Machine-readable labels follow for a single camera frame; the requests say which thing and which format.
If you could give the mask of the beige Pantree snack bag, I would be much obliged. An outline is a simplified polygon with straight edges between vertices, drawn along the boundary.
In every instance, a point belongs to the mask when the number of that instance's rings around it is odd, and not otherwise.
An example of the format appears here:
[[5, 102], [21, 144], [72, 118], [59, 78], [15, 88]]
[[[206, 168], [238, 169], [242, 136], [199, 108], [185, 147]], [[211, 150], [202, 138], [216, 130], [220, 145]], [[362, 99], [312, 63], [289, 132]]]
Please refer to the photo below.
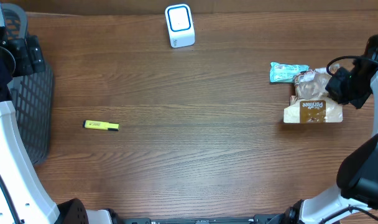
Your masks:
[[307, 70], [295, 76], [295, 94], [283, 111], [283, 122], [288, 124], [340, 123], [343, 106], [332, 100], [326, 91], [331, 75], [325, 68]]

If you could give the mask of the teal snack packet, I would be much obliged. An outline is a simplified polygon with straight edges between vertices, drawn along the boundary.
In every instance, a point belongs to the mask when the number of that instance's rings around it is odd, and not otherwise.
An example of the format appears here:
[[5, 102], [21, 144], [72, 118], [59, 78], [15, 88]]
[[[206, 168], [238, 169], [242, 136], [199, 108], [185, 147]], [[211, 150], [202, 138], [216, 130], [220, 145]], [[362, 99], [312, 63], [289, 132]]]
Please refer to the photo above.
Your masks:
[[292, 83], [296, 75], [307, 71], [309, 68], [308, 65], [289, 65], [271, 62], [269, 79], [271, 83]]

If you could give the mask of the yellow and blue bar packet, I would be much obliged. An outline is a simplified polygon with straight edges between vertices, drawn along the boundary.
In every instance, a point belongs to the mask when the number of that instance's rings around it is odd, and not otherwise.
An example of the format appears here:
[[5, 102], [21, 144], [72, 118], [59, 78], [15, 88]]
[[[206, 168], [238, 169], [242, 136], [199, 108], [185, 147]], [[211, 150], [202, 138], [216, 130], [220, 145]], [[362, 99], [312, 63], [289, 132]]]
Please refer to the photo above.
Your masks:
[[119, 124], [105, 121], [84, 120], [83, 127], [86, 129], [98, 129], [107, 131], [119, 131]]

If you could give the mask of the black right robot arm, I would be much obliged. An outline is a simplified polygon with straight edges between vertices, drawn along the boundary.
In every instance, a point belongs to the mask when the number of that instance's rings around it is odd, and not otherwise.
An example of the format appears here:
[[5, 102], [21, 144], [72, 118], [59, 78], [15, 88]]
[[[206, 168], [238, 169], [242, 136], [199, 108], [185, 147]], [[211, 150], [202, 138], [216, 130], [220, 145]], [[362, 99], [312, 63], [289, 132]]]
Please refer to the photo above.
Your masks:
[[367, 41], [361, 56], [350, 56], [353, 69], [341, 67], [329, 72], [327, 97], [338, 104], [361, 108], [374, 97], [374, 122], [371, 138], [341, 163], [336, 183], [316, 197], [299, 200], [270, 223], [339, 223], [361, 212], [374, 220], [378, 210], [378, 34]]

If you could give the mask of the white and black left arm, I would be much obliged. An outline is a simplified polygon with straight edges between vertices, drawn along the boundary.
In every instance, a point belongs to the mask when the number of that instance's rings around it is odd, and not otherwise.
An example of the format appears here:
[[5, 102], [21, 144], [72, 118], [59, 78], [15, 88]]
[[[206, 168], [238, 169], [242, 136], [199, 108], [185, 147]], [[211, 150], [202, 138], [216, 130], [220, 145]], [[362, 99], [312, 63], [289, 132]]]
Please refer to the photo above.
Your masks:
[[[0, 3], [0, 42], [6, 23]], [[40, 183], [17, 127], [8, 84], [16, 56], [0, 45], [0, 223], [120, 223], [110, 209], [87, 210], [77, 199], [56, 204]]]

